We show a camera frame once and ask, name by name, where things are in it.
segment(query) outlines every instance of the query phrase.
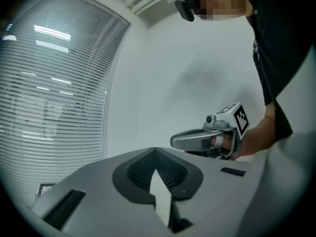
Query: hand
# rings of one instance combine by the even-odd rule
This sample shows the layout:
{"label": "hand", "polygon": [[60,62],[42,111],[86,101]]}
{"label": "hand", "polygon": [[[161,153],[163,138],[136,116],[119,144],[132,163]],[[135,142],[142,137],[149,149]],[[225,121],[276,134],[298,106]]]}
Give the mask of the hand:
{"label": "hand", "polygon": [[[230,150],[232,148],[232,134],[231,133],[224,133],[224,140],[223,140],[223,144],[222,147],[226,150]],[[250,155],[254,155],[256,153],[256,151],[254,149],[252,149],[252,143],[251,140],[249,138],[249,134],[246,133],[245,136],[242,139],[242,144],[240,147],[240,150],[238,152],[235,152],[234,154],[232,154],[231,156],[231,160],[236,160],[237,158],[241,157],[241,156],[250,156]],[[212,146],[216,143],[216,137],[213,137],[211,139],[211,144]]]}

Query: person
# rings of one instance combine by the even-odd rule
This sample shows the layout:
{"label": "person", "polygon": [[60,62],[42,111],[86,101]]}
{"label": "person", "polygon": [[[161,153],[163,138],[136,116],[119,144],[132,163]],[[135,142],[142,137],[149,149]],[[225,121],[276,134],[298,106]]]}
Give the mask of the person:
{"label": "person", "polygon": [[[253,155],[291,135],[291,127],[277,103],[315,41],[312,0],[187,0],[194,14],[205,20],[245,16],[255,34],[253,60],[266,106],[260,123],[245,134],[241,148],[231,156]],[[222,147],[230,150],[229,134]]]}

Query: horizontal blinds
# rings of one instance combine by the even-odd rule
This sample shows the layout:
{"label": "horizontal blinds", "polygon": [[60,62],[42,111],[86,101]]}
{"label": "horizontal blinds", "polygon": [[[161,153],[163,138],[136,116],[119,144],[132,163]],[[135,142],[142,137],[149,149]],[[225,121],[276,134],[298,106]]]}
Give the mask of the horizontal blinds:
{"label": "horizontal blinds", "polygon": [[103,158],[108,82],[128,27],[90,0],[33,4],[0,47],[0,171],[26,205],[39,184]]}

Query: white wall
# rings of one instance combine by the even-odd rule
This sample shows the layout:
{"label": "white wall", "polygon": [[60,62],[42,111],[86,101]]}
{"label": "white wall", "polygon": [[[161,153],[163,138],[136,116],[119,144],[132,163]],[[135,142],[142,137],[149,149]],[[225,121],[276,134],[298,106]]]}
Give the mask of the white wall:
{"label": "white wall", "polygon": [[116,156],[138,148],[139,63],[143,57],[147,24],[126,8],[126,0],[95,0],[113,10],[131,26],[125,35],[114,65],[107,96],[104,123],[105,157]]}
{"label": "white wall", "polygon": [[251,127],[264,115],[245,18],[190,23],[172,15],[149,30],[138,115],[141,148],[170,147],[170,137],[201,127],[206,115],[241,101]]}

